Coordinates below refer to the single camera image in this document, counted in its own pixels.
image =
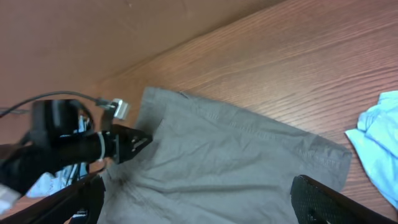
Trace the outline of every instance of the cable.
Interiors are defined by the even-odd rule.
[[[82,93],[77,93],[77,92],[74,92],[74,91],[54,91],[54,92],[44,93],[44,94],[41,94],[41,95],[34,96],[32,98],[29,98],[27,100],[24,100],[24,101],[16,104],[16,105],[8,108],[3,113],[1,113],[0,118],[4,117],[5,115],[7,115],[7,114],[11,113],[12,111],[14,111],[15,109],[17,109],[18,107],[20,107],[20,106],[22,106],[22,105],[24,105],[26,103],[29,103],[31,101],[35,101],[37,99],[40,99],[40,98],[43,98],[43,97],[46,97],[46,96],[61,95],[61,94],[80,96],[82,98],[86,98],[87,100],[94,101],[97,105],[101,105],[101,104],[104,103],[104,100],[102,100],[102,99],[96,99],[96,98],[93,98],[91,96],[87,96],[87,95],[84,95]]]

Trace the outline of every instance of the wooden surface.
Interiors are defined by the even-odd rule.
[[[398,1],[286,1],[113,75],[86,93],[133,103],[145,86],[226,101],[320,134],[344,131],[380,92],[398,89]],[[345,195],[397,220],[355,154]]]

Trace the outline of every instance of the white cloth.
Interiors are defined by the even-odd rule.
[[[372,183],[398,209],[398,91],[381,93],[346,135]]]

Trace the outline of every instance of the gray towel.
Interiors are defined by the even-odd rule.
[[[296,175],[339,191],[352,154],[248,110],[146,88],[136,128],[154,142],[102,176],[99,223],[297,223]]]

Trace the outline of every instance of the brown tabletop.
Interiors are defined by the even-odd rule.
[[[355,153],[344,131],[398,89],[398,1],[286,1],[86,89],[133,103],[145,86],[226,101]],[[397,220],[355,154],[343,194]]]

